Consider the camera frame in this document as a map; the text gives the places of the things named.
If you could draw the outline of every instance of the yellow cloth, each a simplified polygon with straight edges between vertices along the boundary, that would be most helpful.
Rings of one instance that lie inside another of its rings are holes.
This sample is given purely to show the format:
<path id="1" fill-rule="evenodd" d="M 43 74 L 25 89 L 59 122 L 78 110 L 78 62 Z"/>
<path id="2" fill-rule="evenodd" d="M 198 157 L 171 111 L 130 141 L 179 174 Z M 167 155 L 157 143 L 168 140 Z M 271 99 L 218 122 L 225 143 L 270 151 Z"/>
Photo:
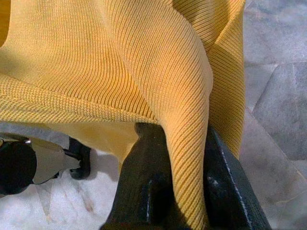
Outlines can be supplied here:
<path id="1" fill-rule="evenodd" d="M 8 3 L 0 1 L 0 42 Z M 203 229 L 208 120 L 237 157 L 241 142 L 243 8 L 243 0 L 12 0 L 0 120 L 63 131 L 120 161 L 137 139 L 135 122 L 160 124 L 178 206 Z"/>

